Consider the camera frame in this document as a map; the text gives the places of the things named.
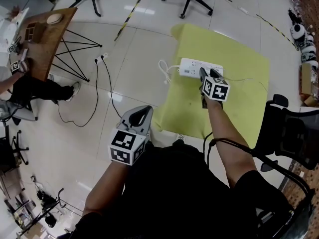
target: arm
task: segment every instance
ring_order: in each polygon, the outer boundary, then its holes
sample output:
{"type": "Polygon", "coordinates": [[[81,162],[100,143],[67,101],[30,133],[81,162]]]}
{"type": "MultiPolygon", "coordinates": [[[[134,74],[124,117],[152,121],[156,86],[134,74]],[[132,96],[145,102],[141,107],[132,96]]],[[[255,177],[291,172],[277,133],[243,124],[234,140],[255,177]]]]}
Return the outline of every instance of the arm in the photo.
{"type": "Polygon", "coordinates": [[[121,195],[128,171],[127,165],[113,161],[86,198],[83,215],[108,208],[121,195]]]}
{"type": "MultiPolygon", "coordinates": [[[[248,146],[219,102],[210,100],[207,97],[205,99],[214,138],[228,138],[248,146]]],[[[216,147],[225,167],[230,187],[234,187],[240,177],[246,172],[257,170],[254,159],[249,153],[224,142],[217,142],[216,147]]]]}
{"type": "Polygon", "coordinates": [[[10,78],[0,82],[0,94],[2,94],[3,92],[7,91],[9,88],[12,87],[12,85],[14,83],[16,83],[16,81],[18,79],[20,79],[22,76],[24,75],[24,73],[21,72],[16,72],[15,74],[13,74],[10,78]]]}

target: table covered with cloth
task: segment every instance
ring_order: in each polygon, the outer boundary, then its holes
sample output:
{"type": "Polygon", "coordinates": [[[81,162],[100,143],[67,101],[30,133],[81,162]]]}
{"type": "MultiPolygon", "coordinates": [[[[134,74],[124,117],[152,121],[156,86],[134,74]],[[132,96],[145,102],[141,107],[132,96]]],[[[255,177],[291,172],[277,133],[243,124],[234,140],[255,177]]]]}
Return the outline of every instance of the table covered with cloth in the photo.
{"type": "MultiPolygon", "coordinates": [[[[230,85],[224,110],[249,146],[255,147],[267,101],[269,60],[236,40],[196,25],[178,24],[171,33],[178,41],[173,65],[191,58],[223,66],[230,85]]],[[[201,82],[172,70],[166,102],[155,109],[153,126],[203,139],[211,125],[207,109],[201,106],[201,82]]]]}

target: yellow and black striped tape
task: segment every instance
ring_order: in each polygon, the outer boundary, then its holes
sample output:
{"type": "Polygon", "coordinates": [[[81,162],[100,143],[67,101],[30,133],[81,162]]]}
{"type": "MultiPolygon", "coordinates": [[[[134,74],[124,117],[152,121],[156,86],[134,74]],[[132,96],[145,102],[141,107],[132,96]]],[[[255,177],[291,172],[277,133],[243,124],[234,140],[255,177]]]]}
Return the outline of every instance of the yellow and black striped tape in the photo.
{"type": "Polygon", "coordinates": [[[295,47],[295,44],[293,43],[293,42],[291,42],[290,41],[290,39],[288,38],[288,37],[286,37],[282,32],[280,32],[279,30],[278,30],[278,28],[276,28],[275,26],[273,26],[269,21],[266,21],[263,17],[261,17],[261,16],[259,16],[258,14],[256,14],[259,18],[261,18],[264,22],[267,22],[270,26],[272,26],[275,30],[277,30],[280,34],[282,34],[283,35],[283,37],[285,38],[285,39],[287,39],[294,47],[295,47]]]}
{"type": "Polygon", "coordinates": [[[133,11],[134,11],[135,8],[138,6],[138,4],[139,4],[140,1],[141,1],[141,0],[138,0],[138,1],[136,2],[134,8],[132,9],[132,11],[131,11],[130,15],[128,16],[128,18],[125,20],[123,26],[121,27],[121,29],[120,29],[120,31],[118,32],[118,35],[116,36],[116,38],[114,39],[114,41],[116,41],[116,40],[119,38],[119,36],[120,36],[120,34],[122,33],[124,27],[125,27],[125,26],[127,25],[127,23],[129,22],[129,20],[130,20],[130,18],[131,18],[131,16],[132,16],[133,11]]]}

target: person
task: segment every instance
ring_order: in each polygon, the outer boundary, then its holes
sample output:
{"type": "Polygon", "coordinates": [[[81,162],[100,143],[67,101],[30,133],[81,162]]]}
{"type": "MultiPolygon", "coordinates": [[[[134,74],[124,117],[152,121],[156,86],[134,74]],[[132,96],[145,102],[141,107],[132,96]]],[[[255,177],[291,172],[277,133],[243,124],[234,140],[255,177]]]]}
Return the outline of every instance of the person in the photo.
{"type": "MultiPolygon", "coordinates": [[[[248,146],[221,104],[206,101],[214,137],[248,146]]],[[[216,146],[229,187],[208,169],[203,153],[182,140],[165,148],[147,144],[132,167],[112,161],[70,238],[256,238],[256,208],[292,210],[250,154],[223,142],[216,146]]]]}
{"type": "Polygon", "coordinates": [[[22,106],[27,105],[31,98],[69,102],[79,90],[79,82],[62,87],[51,79],[44,82],[33,78],[22,69],[11,74],[9,68],[0,67],[0,100],[3,101],[22,106]]]}

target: power socket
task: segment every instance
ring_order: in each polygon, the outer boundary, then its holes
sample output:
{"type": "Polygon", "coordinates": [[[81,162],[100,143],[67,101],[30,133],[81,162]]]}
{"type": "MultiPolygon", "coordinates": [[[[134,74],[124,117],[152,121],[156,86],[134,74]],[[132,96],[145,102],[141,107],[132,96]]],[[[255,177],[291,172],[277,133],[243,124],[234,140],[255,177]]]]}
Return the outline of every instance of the power socket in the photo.
{"type": "Polygon", "coordinates": [[[200,61],[190,58],[182,58],[179,66],[179,75],[187,76],[199,79],[199,69],[203,67],[207,74],[210,72],[210,68],[213,68],[221,76],[223,76],[223,67],[221,65],[212,64],[205,61],[200,61]]]}
{"type": "Polygon", "coordinates": [[[101,56],[103,56],[104,58],[103,58],[103,60],[104,59],[106,59],[108,56],[109,56],[109,54],[108,53],[104,53],[104,54],[101,54],[100,56],[98,56],[96,59],[97,59],[97,64],[99,64],[99,63],[101,63],[102,62],[102,58],[101,58],[101,56]]]}

